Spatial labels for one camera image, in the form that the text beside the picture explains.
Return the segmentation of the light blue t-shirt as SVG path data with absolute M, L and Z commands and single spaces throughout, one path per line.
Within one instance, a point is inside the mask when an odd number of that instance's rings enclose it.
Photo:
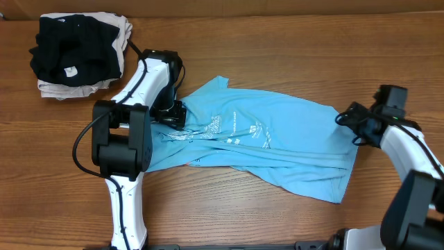
M 264 90 L 234 89 L 218 76 L 185 97 L 181 131 L 154 124 L 149 170 L 229 166 L 294 194 L 340 203 L 357 155 L 337 111 Z

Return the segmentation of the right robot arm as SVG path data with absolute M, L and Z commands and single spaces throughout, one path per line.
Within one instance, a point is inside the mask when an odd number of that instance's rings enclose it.
M 406 119 L 400 101 L 354 102 L 337 115 L 363 144 L 381 149 L 402 184 L 379 226 L 342 229 L 325 249 L 443 249 L 443 222 L 428 218 L 443 212 L 443 168 L 425 143 L 421 128 Z

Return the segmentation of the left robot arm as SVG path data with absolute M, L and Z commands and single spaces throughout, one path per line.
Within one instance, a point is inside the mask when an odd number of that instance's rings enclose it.
M 177 52 L 146 49 L 127 86 L 111 100 L 94 104 L 92 162 L 110 193 L 110 249 L 145 247 L 142 181 L 153 155 L 151 124 L 184 128 L 187 111 L 176 97 L 184 77 Z

